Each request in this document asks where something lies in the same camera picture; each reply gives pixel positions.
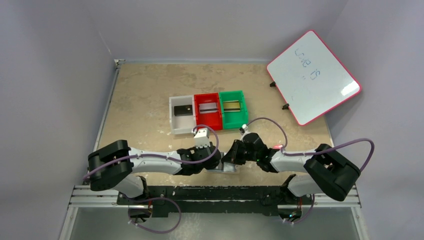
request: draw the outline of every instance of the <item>white connector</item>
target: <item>white connector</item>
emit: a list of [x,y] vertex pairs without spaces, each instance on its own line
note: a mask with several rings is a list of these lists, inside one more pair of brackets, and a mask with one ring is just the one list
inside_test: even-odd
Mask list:
[[194,146],[197,149],[202,149],[211,146],[211,143],[209,142],[209,129],[201,128],[197,130],[197,133],[194,136]]

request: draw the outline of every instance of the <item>robotic arm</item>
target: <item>robotic arm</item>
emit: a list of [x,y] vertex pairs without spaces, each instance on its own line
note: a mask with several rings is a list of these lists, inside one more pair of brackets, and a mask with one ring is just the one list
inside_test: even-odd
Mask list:
[[126,140],[118,140],[88,156],[90,172],[108,162],[126,158],[91,174],[90,188],[92,191],[115,189],[129,198],[145,197],[148,189],[146,180],[131,173],[156,172],[189,176],[200,173],[202,169],[214,170],[220,164],[232,166],[254,161],[266,172],[308,173],[292,175],[286,180],[284,184],[288,182],[289,194],[301,197],[325,193],[337,201],[343,201],[361,174],[352,162],[337,151],[307,155],[330,148],[327,144],[308,151],[282,152],[280,149],[268,148],[257,133],[249,132],[246,125],[240,131],[241,140],[234,140],[226,154],[218,151],[209,141],[207,128],[195,133],[194,147],[171,152],[139,150],[128,147]]

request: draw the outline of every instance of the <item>metal frame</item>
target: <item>metal frame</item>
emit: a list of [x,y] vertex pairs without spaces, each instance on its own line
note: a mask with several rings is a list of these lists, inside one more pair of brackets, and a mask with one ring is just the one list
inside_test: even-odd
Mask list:
[[[103,128],[105,125],[105,120],[109,112],[109,106],[112,100],[112,96],[115,90],[115,86],[118,80],[118,75],[121,69],[122,64],[125,64],[124,59],[116,59],[116,71],[112,81],[112,87],[107,99],[107,104],[103,113],[103,117],[100,122],[100,127],[98,129],[97,137],[93,146],[93,151],[96,151],[99,147],[100,138],[103,133]],[[333,138],[329,130],[327,121],[325,121],[328,132],[330,134],[330,143],[332,146]],[[72,230],[74,227],[75,219],[78,214],[79,208],[128,208],[128,205],[117,205],[116,200],[118,197],[118,191],[116,190],[106,190],[106,191],[91,191],[90,186],[88,185],[77,185],[73,188],[72,196],[70,198],[68,209],[66,212],[66,217],[63,223],[62,231],[60,233],[59,240],[69,240],[71,238]],[[367,227],[365,224],[364,216],[361,212],[361,201],[359,199],[359,194],[356,185],[347,195],[345,201],[335,201],[325,194],[316,194],[314,208],[351,208],[352,216],[356,226],[356,230],[359,235],[360,240],[369,240]],[[147,208],[145,205],[132,205],[131,208]],[[279,209],[284,208],[296,208],[294,205],[278,205]]]

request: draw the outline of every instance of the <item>table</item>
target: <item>table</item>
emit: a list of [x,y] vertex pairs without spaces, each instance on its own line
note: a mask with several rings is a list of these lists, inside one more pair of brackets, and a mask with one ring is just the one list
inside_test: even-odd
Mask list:
[[[325,117],[306,126],[296,123],[280,92],[270,87],[265,64],[141,64],[121,66],[104,122],[99,147],[116,140],[130,147],[170,152],[194,146],[190,134],[172,135],[169,123],[169,97],[222,91],[244,92],[249,119],[268,117],[277,121],[288,136],[288,151],[302,151],[321,143],[332,145]],[[284,143],[284,136],[273,123],[259,120],[249,127],[268,147]],[[219,150],[227,152],[239,131],[218,131]],[[240,166],[237,173],[210,173],[203,170],[191,176],[141,173],[148,185],[178,186],[263,186],[281,185],[292,172],[268,173],[254,162]]]

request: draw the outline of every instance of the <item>red object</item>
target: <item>red object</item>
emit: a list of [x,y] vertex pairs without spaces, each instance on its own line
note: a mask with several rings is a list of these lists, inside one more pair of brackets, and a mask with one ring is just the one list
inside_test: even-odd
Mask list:
[[[199,104],[216,103],[217,112],[200,113]],[[221,112],[220,95],[215,93],[195,94],[194,105],[196,111],[196,124],[204,124],[218,131],[223,129],[223,113]]]
[[[325,112],[323,112],[323,113],[321,113],[319,116],[317,116],[317,117],[315,117],[314,119],[312,119],[312,120],[310,120],[309,122],[307,122],[307,123],[305,123],[305,124],[300,124],[299,123],[299,121],[298,121],[298,119],[296,118],[296,116],[293,114],[293,112],[292,112],[292,114],[293,114],[293,116],[294,116],[294,119],[296,119],[296,122],[297,122],[297,124],[299,124],[300,126],[305,126],[305,125],[307,125],[307,124],[309,124],[309,123],[311,123],[311,122],[313,122],[314,120],[316,120],[317,118],[319,118],[319,117],[321,117],[321,116],[323,116],[324,114],[326,114],[326,113],[328,113],[328,112],[330,112],[331,110],[333,110],[333,109],[335,109],[336,107],[338,107],[340,104],[342,104],[342,103],[344,103],[344,102],[346,102],[347,100],[349,100],[349,99],[351,99],[351,98],[353,98],[354,96],[356,96],[357,94],[359,94],[361,91],[362,91],[362,86],[361,86],[361,84],[356,80],[356,78],[352,75],[352,73],[346,68],[346,66],[343,64],[343,62],[334,54],[334,52],[329,48],[329,46],[327,45],[327,43],[320,37],[320,35],[318,35],[318,33],[315,31],[315,30],[313,30],[313,29],[311,29],[311,30],[309,30],[309,31],[307,31],[307,32],[305,32],[301,37],[299,37],[299,39],[301,39],[305,34],[307,34],[307,33],[309,33],[310,31],[312,31],[313,33],[315,33],[315,35],[319,38],[319,40],[321,40],[321,42],[327,47],[327,49],[330,51],[330,53],[335,57],[335,59],[337,59],[337,61],[341,64],[341,66],[346,70],[346,72],[353,78],[353,80],[355,80],[355,82],[359,85],[359,91],[357,92],[357,93],[355,93],[354,95],[352,95],[352,96],[350,96],[348,99],[345,99],[344,101],[341,101],[341,102],[339,102],[337,105],[335,105],[335,106],[333,106],[332,108],[330,108],[330,109],[328,109],[327,111],[325,111]],[[298,40],[296,40],[295,42],[293,42],[290,46],[288,46],[288,48],[287,49],[289,49],[293,44],[295,44]],[[283,94],[281,93],[281,91],[280,91],[280,89],[279,89],[279,87],[276,85],[276,88],[278,89],[278,91],[279,91],[279,93],[281,94],[281,96],[282,96],[282,98],[284,99],[284,101],[287,103],[287,100],[286,100],[286,98],[283,96]]]

